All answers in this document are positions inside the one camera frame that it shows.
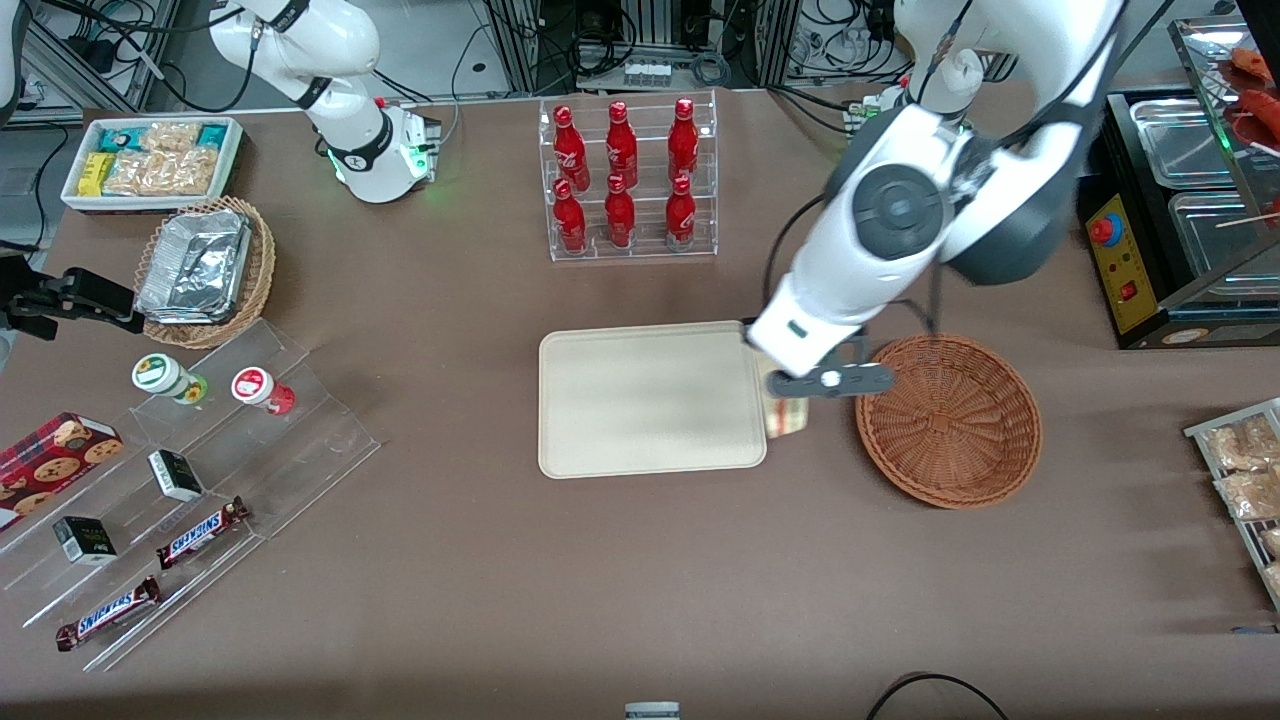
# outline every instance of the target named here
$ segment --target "red switch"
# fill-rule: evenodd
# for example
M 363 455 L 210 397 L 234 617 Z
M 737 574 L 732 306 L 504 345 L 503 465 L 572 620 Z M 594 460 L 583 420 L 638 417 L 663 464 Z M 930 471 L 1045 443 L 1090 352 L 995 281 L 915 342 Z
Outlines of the red switch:
M 1089 225 L 1089 240 L 1097 242 L 1098 245 L 1103 245 L 1108 240 L 1111 240 L 1111 236 L 1115 234 L 1115 232 L 1116 232 L 1115 223 L 1112 223 L 1107 218 L 1101 218 L 1093 220 L 1093 224 Z

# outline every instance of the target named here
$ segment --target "cookie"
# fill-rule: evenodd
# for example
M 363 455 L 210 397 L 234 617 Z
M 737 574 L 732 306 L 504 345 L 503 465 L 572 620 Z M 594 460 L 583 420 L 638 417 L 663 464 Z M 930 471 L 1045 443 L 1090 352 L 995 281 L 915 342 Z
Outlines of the cookie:
M 79 466 L 81 461 L 74 457 L 54 457 L 45 461 L 40 468 L 36 468 L 36 480 L 41 483 L 56 483 L 72 477 L 76 470 L 79 470 Z
M 37 492 L 36 495 L 29 495 L 18 501 L 18 505 L 13 506 L 13 511 L 18 515 L 29 515 L 32 510 L 40 507 L 46 500 L 51 500 L 54 493 L 51 492 Z
M 104 439 L 102 442 L 84 451 L 84 461 L 88 462 L 90 465 L 97 465 L 99 462 L 119 452 L 120 448 L 123 447 L 124 443 L 118 439 L 114 438 Z
M 88 428 L 74 420 L 67 420 L 54 430 L 54 445 L 67 450 L 79 450 L 91 437 L 93 433 L 88 432 Z

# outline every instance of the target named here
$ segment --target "small jar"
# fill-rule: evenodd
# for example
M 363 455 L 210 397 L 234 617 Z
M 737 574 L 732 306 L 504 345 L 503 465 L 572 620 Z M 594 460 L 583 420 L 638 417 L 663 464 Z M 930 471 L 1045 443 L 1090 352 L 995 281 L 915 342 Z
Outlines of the small jar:
M 232 380 L 232 395 L 244 405 L 261 407 L 271 415 L 284 415 L 293 409 L 293 388 L 275 382 L 262 368 L 244 368 Z
M 172 397 L 178 405 L 195 405 L 209 392 L 205 378 L 163 352 L 152 352 L 138 360 L 133 366 L 133 384 L 151 395 Z

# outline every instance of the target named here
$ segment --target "red bottle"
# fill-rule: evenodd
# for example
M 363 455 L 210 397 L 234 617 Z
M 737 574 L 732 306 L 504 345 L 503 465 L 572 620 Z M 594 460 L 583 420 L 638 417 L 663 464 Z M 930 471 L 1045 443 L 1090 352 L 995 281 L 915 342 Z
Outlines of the red bottle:
M 694 124 L 694 101 L 687 97 L 676 100 L 676 122 L 667 136 L 667 155 L 671 182 L 676 182 L 680 173 L 694 177 L 698 169 L 698 126 Z
M 604 138 L 609 152 L 609 172 L 622 176 L 627 187 L 640 182 L 640 156 L 636 151 L 636 131 L 627 120 L 627 104 L 609 102 L 609 135 Z
M 671 183 L 667 199 L 667 247 L 684 252 L 694 245 L 694 213 L 698 205 L 689 195 L 689 176 L 681 174 Z
M 561 105 L 552 111 L 556 118 L 556 163 L 561 176 L 573 183 L 573 190 L 586 192 L 591 187 L 591 173 L 586 169 L 586 143 L 573 127 L 573 111 Z
M 564 252 L 581 255 L 586 252 L 586 215 L 582 214 L 582 205 L 573 197 L 573 187 L 567 179 L 556 178 L 552 190 L 556 192 L 552 214 L 556 215 L 561 245 L 564 246 Z
M 609 242 L 618 250 L 631 247 L 636 234 L 636 204 L 631 200 L 626 179 L 620 173 L 609 176 L 609 196 L 604 199 L 604 214 L 609 218 Z

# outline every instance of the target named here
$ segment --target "white box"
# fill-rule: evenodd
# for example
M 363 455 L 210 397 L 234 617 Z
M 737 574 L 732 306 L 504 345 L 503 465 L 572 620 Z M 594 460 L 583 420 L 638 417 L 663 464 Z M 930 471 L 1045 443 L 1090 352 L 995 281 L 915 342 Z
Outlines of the white box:
M 200 123 L 205 126 L 225 126 L 227 136 L 223 137 L 223 146 L 218 152 L 218 164 L 214 165 L 214 179 L 209 183 L 209 192 L 205 195 L 160 195 L 150 197 L 127 196 L 83 196 L 76 192 L 81 173 L 84 170 L 84 159 L 90 152 L 96 152 L 106 131 L 136 128 L 155 122 L 165 123 Z M 232 165 L 236 163 L 236 152 L 239 150 L 241 137 L 244 131 L 239 123 L 232 118 L 216 115 L 163 115 L 151 118 L 110 118 L 93 120 L 84 128 L 84 137 L 81 140 L 79 150 L 76 151 L 76 161 L 67 173 L 67 182 L 63 183 L 63 202 L 81 213 L 147 213 L 156 210 L 177 210 L 206 200 L 223 196 L 227 181 L 230 179 Z

